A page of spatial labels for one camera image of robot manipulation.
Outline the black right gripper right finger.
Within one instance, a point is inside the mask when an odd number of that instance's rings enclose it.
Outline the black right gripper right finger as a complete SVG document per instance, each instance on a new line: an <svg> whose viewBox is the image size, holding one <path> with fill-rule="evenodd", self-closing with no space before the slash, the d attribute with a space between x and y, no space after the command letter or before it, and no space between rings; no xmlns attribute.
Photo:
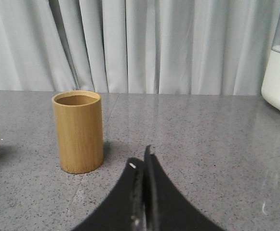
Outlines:
<svg viewBox="0 0 280 231"><path fill-rule="evenodd" d="M175 187L157 157L144 154L144 203L148 231L221 231Z"/></svg>

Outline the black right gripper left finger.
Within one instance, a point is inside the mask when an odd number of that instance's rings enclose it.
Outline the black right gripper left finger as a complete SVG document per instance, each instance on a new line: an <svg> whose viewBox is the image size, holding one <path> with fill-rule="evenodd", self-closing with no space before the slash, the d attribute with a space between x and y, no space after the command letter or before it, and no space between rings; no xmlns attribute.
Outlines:
<svg viewBox="0 0 280 231"><path fill-rule="evenodd" d="M144 162L129 158L114 188L75 231L142 231Z"/></svg>

